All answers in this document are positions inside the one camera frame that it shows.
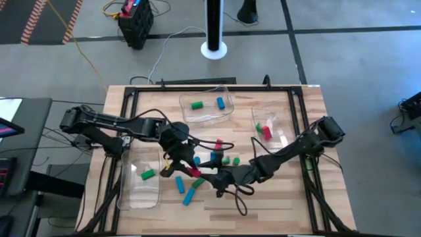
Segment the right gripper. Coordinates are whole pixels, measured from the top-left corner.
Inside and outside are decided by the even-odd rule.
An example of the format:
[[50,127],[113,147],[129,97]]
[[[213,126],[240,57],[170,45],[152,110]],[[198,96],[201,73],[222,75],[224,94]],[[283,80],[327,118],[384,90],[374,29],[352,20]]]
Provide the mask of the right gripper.
[[[224,152],[215,151],[214,160],[199,163],[201,169],[219,169],[224,165]],[[228,187],[233,185],[236,192],[250,194],[250,166],[222,167],[216,174],[210,175],[210,184],[216,190],[216,196],[221,198],[228,193]]]

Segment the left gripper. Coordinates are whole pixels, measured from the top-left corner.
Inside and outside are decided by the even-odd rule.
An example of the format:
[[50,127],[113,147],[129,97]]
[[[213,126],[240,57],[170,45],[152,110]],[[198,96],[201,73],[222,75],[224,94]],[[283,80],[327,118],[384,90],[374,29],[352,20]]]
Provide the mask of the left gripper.
[[189,127],[182,122],[164,125],[159,137],[159,145],[164,151],[164,160],[172,160],[169,168],[160,171],[162,177],[171,177],[175,171],[186,173],[198,170],[194,161],[195,144],[188,138]]

